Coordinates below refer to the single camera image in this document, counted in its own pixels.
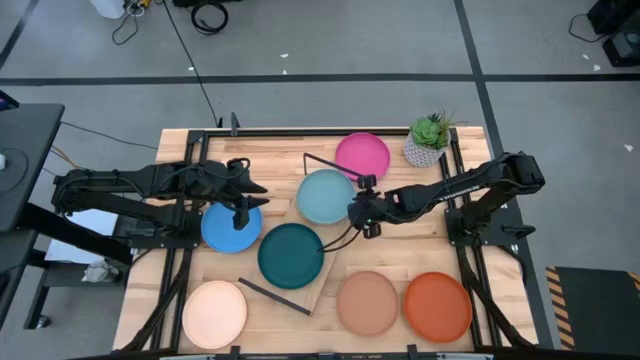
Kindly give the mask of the wooden shelf with black frame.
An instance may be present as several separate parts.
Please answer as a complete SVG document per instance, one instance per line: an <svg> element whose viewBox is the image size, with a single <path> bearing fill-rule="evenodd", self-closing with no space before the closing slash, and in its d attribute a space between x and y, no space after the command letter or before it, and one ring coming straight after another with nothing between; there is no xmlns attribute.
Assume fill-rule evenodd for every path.
<svg viewBox="0 0 640 360"><path fill-rule="evenodd" d="M323 169L333 169L344 174L351 180L355 189L356 197L356 191L359 189L357 185L357 178L364 175L309 153L305 153L303 155L303 159L305 161L311 159L316 162L323 163L325 165ZM281 289L270 284L263 277L258 266L258 272L254 279L248 280L241 277L238 279L238 282L263 296L309 316L313 312L316 302L320 297L320 293L333 265L337 251L340 247L346 245L346 236L351 231L351 223L348 220L348 215L342 221L335 224L322 225L313 223L305 219L298 211L296 206L296 196L291 201L290 209L284 217L284 222L281 224L285 223L298 223L305 225L312 229L321 239L322 246L319 249L319 252L324 254L324 265L319 275L313 282L305 287L299 289Z"/></svg>

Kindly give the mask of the blue plate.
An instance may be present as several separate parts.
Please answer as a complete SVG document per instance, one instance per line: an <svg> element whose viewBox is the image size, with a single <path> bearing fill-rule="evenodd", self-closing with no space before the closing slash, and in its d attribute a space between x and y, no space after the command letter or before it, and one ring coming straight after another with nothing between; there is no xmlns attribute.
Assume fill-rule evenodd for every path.
<svg viewBox="0 0 640 360"><path fill-rule="evenodd" d="M248 249L262 231L262 213L259 208L249 211L249 222L242 230L236 230L233 223L234 212L220 203L215 203L205 211L201 222L201 235L212 249L232 254Z"/></svg>

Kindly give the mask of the hazard-striped black mat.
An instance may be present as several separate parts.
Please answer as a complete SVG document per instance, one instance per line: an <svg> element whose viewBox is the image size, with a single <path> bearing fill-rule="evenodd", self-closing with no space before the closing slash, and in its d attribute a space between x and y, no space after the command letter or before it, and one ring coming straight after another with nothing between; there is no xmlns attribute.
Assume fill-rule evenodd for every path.
<svg viewBox="0 0 640 360"><path fill-rule="evenodd" d="M562 349L640 356L640 275L556 266L545 273Z"/></svg>

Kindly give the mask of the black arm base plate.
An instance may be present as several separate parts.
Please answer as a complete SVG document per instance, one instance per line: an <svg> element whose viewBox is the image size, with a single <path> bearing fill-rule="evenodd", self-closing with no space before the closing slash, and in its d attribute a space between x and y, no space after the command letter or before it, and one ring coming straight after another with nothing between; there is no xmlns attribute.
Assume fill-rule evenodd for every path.
<svg viewBox="0 0 640 360"><path fill-rule="evenodd" d="M201 219L202 216L198 212L188 213L185 227L175 230L169 227L157 227L149 221L119 215L112 238L130 248L194 248L201 243Z"/></svg>
<svg viewBox="0 0 640 360"><path fill-rule="evenodd" d="M446 210L445 222L449 242L454 246L510 246L536 231L534 226L520 224L517 216L506 208L499 208L486 225L476 229L463 226L459 209Z"/></svg>

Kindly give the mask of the tan plate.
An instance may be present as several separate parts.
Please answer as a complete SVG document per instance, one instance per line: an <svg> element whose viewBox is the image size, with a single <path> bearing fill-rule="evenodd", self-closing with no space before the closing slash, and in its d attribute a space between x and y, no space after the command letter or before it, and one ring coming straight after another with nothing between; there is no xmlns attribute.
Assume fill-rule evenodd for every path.
<svg viewBox="0 0 640 360"><path fill-rule="evenodd" d="M399 296L389 279L373 271L353 273L336 297L340 323L359 336L377 336L395 323Z"/></svg>

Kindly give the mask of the black side desk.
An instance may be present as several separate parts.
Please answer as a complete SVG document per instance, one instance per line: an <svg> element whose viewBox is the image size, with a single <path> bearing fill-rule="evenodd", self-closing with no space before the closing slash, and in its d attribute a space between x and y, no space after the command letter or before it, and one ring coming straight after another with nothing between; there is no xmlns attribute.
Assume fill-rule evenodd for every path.
<svg viewBox="0 0 640 360"><path fill-rule="evenodd" d="M112 260L132 262L131 249L29 202L61 124L61 104L19 104L0 91L0 328L27 266L43 270L24 327L50 324L42 309L52 287L81 286L85 266L45 259L34 248L40 234Z"/></svg>

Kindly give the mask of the white triangle-patterned plant pot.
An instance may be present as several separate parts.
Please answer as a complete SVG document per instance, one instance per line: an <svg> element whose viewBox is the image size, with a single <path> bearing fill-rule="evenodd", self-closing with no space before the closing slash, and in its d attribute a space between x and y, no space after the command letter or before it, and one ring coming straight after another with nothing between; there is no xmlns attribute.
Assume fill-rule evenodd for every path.
<svg viewBox="0 0 640 360"><path fill-rule="evenodd" d="M413 134L409 133L404 143L404 157L414 167L426 168L435 165L439 162L439 159L445 154L451 141L451 136L446 136L444 147L439 149L433 149L418 145L414 139Z"/></svg>

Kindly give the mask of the black equipment box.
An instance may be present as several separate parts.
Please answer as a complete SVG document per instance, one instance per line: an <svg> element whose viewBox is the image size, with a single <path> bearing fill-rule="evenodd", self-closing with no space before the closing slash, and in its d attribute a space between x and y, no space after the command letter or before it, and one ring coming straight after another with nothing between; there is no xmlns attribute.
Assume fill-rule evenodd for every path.
<svg viewBox="0 0 640 360"><path fill-rule="evenodd" d="M640 0L597 0L587 18L613 67L640 66Z"/></svg>

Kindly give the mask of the light teal plate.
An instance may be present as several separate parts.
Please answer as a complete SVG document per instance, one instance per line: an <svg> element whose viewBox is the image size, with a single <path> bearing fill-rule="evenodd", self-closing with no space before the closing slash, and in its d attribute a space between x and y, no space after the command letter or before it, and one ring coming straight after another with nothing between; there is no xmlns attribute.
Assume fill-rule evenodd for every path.
<svg viewBox="0 0 640 360"><path fill-rule="evenodd" d="M330 225L347 216L355 197L349 178L337 170L320 169L307 175L299 185L296 206L301 215L316 224Z"/></svg>

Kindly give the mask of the pink plate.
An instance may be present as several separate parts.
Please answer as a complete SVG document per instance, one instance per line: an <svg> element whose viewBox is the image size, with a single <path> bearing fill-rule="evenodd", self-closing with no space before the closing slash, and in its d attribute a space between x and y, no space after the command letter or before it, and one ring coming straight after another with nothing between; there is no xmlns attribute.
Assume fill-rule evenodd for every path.
<svg viewBox="0 0 640 360"><path fill-rule="evenodd" d="M384 176L391 163L388 146L377 136L353 133L344 137L335 153L335 163L362 175Z"/></svg>

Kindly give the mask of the orange plate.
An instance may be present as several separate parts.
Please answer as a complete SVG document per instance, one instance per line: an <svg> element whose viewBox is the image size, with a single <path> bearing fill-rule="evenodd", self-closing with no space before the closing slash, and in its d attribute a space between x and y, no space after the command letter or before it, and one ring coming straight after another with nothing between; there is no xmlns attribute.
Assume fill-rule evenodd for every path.
<svg viewBox="0 0 640 360"><path fill-rule="evenodd" d="M406 288L404 314L417 335L450 343L467 332L473 311L469 295L457 280L445 273L427 272Z"/></svg>

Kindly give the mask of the green succulent plant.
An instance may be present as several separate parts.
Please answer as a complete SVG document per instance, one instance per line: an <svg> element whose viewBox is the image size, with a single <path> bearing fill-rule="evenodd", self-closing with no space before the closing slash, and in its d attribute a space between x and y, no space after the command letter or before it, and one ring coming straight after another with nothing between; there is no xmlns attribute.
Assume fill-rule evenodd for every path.
<svg viewBox="0 0 640 360"><path fill-rule="evenodd" d="M440 150L449 143L449 129L455 124L453 115L444 108L417 119L410 127L413 142L421 147Z"/></svg>

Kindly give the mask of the dark teal plate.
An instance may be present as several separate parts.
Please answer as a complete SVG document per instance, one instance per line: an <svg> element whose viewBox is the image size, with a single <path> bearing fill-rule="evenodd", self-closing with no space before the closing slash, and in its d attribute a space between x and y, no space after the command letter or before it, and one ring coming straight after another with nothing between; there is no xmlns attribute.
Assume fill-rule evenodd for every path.
<svg viewBox="0 0 640 360"><path fill-rule="evenodd" d="M281 289L299 289L319 275L324 254L319 236L298 223L281 224L267 233L258 251L263 277Z"/></svg>

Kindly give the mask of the cream plate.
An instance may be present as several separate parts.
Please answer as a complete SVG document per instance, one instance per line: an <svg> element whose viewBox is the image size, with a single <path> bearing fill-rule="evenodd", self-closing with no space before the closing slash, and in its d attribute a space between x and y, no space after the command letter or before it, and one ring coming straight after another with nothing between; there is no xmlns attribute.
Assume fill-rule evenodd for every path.
<svg viewBox="0 0 640 360"><path fill-rule="evenodd" d="M232 283L211 281L199 286L187 299L182 326L197 347L219 349L231 344L242 332L247 303Z"/></svg>

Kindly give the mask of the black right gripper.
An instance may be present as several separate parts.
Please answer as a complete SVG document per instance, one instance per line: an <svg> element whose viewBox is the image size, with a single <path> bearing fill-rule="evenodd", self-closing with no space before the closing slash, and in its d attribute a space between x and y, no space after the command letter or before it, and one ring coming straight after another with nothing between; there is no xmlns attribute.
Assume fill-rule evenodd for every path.
<svg viewBox="0 0 640 360"><path fill-rule="evenodd" d="M392 197L381 197L374 190L377 185L375 175L364 175L357 178L360 191L347 209L349 221L360 231L365 239L373 239L382 234L381 223L401 224L405 221L400 216L399 208Z"/></svg>

